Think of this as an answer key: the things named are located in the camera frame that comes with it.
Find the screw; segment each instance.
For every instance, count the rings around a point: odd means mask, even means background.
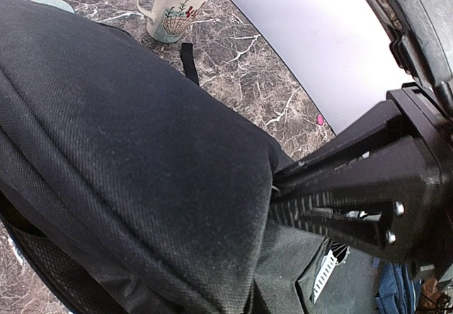
[[[387,243],[393,245],[396,241],[396,236],[391,231],[386,232]]]
[[[401,202],[395,202],[395,215],[401,216],[404,214],[404,205]]]

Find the marble countertop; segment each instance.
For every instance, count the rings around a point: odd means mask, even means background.
[[[163,45],[145,30],[132,0],[65,0],[77,14],[129,32],[182,71],[180,44],[194,44],[200,85],[273,135],[293,159],[333,138],[319,111],[260,33],[230,0],[210,0],[178,43]],[[23,261],[0,228],[0,314],[68,313]]]

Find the mug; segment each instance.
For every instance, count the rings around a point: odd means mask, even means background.
[[[133,0],[135,8],[147,17],[147,31],[162,43],[181,39],[208,0],[154,0],[151,11]]]

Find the small pink dot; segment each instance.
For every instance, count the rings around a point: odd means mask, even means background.
[[[319,115],[317,120],[319,125],[324,125],[324,118],[322,117],[322,115]]]

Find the white wall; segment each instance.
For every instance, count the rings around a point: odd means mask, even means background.
[[[283,58],[335,132],[412,81],[365,0],[233,0]]]

